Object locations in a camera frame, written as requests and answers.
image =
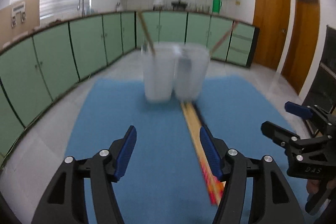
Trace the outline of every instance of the blue rubber fingertip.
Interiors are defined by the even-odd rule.
[[[223,176],[223,172],[221,170],[221,158],[219,157],[217,150],[204,127],[201,127],[199,130],[199,138],[201,140],[201,144],[207,157],[211,172],[215,177],[217,177],[218,180],[220,180]]]
[[[125,175],[136,142],[137,130],[133,127],[117,157],[114,176],[118,181]]]
[[[306,106],[300,106],[298,104],[294,104],[292,102],[287,102],[285,104],[285,110],[288,113],[292,113],[296,116],[301,117],[302,119],[308,120],[310,119],[313,114],[311,112],[311,110],[309,108],[307,108]]]

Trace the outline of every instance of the white plastic cup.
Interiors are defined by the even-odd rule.
[[[166,102],[173,90],[176,46],[155,43],[154,49],[155,55],[149,47],[146,51],[143,46],[141,49],[145,96],[149,102]]]
[[[176,58],[174,93],[182,102],[195,101],[201,91],[210,61],[209,50],[200,44],[186,43]]]

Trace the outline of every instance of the faucet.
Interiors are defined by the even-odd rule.
[[[81,0],[79,0],[78,2],[78,7],[77,10],[79,11],[80,9],[80,4],[81,4]],[[82,0],[82,17],[85,16],[85,11],[84,11],[84,0]]]

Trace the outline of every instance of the green thermos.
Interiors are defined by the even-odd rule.
[[[213,0],[212,1],[212,12],[219,13],[222,8],[222,0]]]

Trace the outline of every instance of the tile floor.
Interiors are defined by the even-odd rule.
[[[225,75],[240,75],[251,82],[288,120],[298,135],[308,137],[303,122],[284,110],[287,101],[302,102],[281,75],[256,64],[246,69],[210,62],[207,77]],[[80,108],[94,82],[102,77],[141,80],[140,52],[128,54],[80,84],[55,104],[20,142],[0,175],[0,191],[22,224],[31,223],[45,188],[64,158]]]

